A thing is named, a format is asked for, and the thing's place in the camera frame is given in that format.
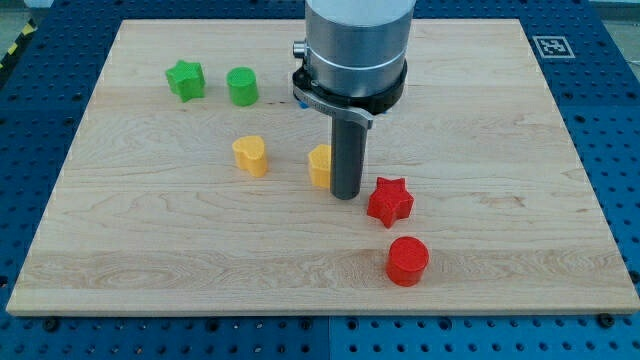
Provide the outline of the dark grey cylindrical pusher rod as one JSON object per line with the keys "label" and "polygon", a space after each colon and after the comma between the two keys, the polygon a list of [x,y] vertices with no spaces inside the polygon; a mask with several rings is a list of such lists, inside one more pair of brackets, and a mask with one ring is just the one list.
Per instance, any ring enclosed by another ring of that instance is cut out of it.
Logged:
{"label": "dark grey cylindrical pusher rod", "polygon": [[338,199],[350,200],[360,192],[368,130],[333,118],[331,131],[330,191]]}

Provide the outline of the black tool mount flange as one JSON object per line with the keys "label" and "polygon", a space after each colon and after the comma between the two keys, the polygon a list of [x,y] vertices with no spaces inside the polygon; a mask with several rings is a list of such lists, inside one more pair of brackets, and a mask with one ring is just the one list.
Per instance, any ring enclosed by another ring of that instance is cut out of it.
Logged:
{"label": "black tool mount flange", "polygon": [[307,65],[303,64],[292,75],[294,97],[332,118],[353,122],[370,129],[374,117],[392,108],[401,98],[407,76],[407,61],[404,61],[397,80],[384,91],[363,97],[346,96],[322,88],[311,78]]}

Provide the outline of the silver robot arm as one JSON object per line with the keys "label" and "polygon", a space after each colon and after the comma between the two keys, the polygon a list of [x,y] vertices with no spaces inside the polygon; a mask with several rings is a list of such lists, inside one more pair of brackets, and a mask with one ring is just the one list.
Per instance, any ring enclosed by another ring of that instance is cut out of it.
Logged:
{"label": "silver robot arm", "polygon": [[292,45],[301,66],[293,95],[331,118],[329,188],[360,192],[367,133],[401,98],[415,0],[307,0],[305,38]]}

